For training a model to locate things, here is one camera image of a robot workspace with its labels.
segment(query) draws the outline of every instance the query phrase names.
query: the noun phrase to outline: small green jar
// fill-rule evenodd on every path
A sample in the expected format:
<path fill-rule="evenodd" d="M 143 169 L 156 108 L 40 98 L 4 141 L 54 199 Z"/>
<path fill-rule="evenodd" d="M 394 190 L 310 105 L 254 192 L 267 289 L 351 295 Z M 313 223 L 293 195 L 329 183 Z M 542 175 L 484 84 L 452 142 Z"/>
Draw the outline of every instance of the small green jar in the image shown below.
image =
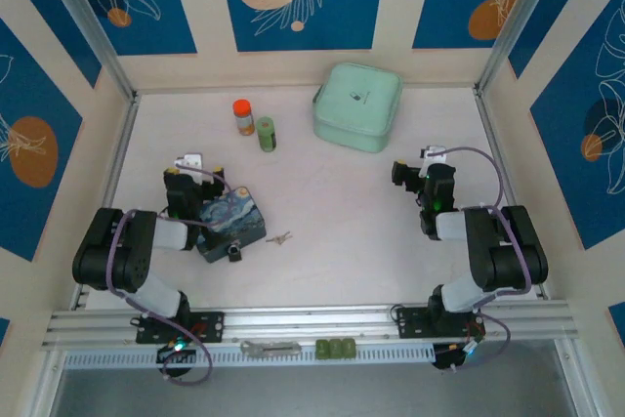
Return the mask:
<path fill-rule="evenodd" d="M 258 134 L 258 142 L 263 151 L 275 150 L 275 128 L 273 120 L 270 117 L 261 117 L 256 121 L 256 133 Z"/>

